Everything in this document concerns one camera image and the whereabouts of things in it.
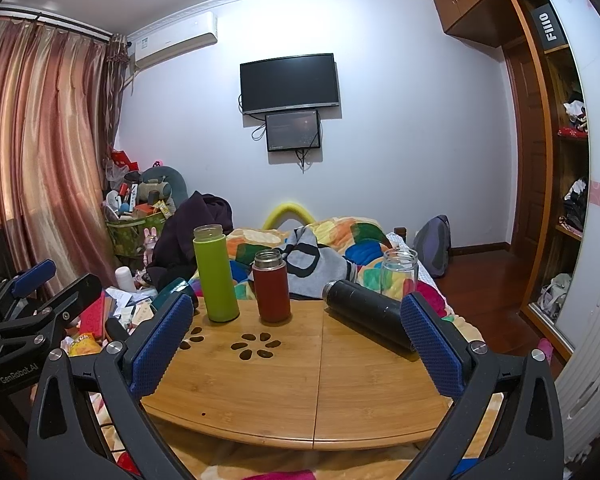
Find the wall-mounted tv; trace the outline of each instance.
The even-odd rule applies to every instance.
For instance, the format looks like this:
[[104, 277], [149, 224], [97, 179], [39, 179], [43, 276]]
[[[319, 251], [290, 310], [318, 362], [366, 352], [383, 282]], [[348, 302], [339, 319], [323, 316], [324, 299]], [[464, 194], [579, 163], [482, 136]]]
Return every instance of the wall-mounted tv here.
[[333, 54], [242, 63], [240, 88], [245, 115], [340, 104]]

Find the green basket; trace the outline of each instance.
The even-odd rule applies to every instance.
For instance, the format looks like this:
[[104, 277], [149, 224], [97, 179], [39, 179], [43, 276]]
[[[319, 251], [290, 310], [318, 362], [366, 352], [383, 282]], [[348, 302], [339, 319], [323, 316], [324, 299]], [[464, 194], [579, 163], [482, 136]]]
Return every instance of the green basket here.
[[109, 237], [113, 243], [113, 253], [126, 258], [142, 258], [144, 253], [144, 229], [155, 227], [162, 232], [166, 218], [158, 211], [138, 220], [119, 220], [106, 222]]

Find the wooden table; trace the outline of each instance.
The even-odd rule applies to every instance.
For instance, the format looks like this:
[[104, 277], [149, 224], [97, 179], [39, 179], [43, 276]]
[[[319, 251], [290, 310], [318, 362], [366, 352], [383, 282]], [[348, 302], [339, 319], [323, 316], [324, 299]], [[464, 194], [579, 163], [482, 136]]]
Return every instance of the wooden table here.
[[260, 321], [255, 301], [227, 324], [200, 303], [190, 348], [142, 400], [153, 416], [247, 444], [341, 450], [424, 440], [448, 409], [416, 354], [358, 333], [321, 301], [293, 301], [277, 325]]

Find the backpack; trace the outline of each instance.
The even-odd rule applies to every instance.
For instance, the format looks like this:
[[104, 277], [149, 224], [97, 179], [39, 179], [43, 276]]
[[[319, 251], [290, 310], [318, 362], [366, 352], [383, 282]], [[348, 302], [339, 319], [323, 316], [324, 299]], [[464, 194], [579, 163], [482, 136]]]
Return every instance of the backpack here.
[[418, 260], [432, 277], [444, 276], [451, 249], [449, 219], [438, 215], [424, 224], [413, 240], [413, 248], [418, 251]]
[[551, 283], [540, 290], [538, 306], [553, 322], [558, 319], [570, 285], [571, 276], [562, 273], [552, 278]]

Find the curtain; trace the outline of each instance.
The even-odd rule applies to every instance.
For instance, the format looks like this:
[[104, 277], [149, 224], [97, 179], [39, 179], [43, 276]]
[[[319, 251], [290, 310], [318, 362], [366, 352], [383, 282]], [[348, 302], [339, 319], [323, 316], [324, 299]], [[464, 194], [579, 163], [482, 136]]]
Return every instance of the curtain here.
[[104, 168], [110, 155], [110, 149], [116, 140], [120, 124], [120, 108], [122, 108], [122, 86], [125, 82], [126, 67], [129, 56], [126, 52], [126, 36], [114, 34], [104, 57], [102, 73], [102, 92], [100, 97], [100, 116], [102, 118], [101, 134], [94, 139], [96, 157], [99, 162], [103, 188], [107, 183], [104, 179]]
[[55, 261], [51, 293], [86, 272], [105, 286], [114, 277], [93, 142], [105, 50], [0, 18], [0, 227], [17, 269]]

